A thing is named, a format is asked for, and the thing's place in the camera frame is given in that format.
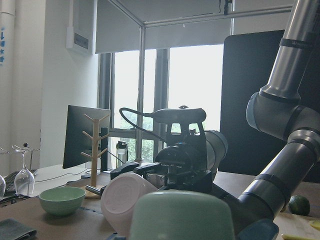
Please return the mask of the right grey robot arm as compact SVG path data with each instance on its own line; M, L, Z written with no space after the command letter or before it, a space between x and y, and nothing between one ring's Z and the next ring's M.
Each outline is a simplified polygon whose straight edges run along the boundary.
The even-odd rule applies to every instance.
M161 109L156 122L181 133L166 132L167 147L144 174L166 177L162 190L209 193L231 212L240 240L267 240L278 234L275 216L320 159L320 114L301 105L299 87L320 32L320 3L294 2L288 24L225 39L220 129L189 129L201 124L201 108Z

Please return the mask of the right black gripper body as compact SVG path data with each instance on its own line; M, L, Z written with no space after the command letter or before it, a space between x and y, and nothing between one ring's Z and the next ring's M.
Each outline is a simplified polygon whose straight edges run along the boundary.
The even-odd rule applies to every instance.
M209 193L212 190L213 173L207 169L207 153L186 143L162 149L154 163L135 167L133 172L159 191Z

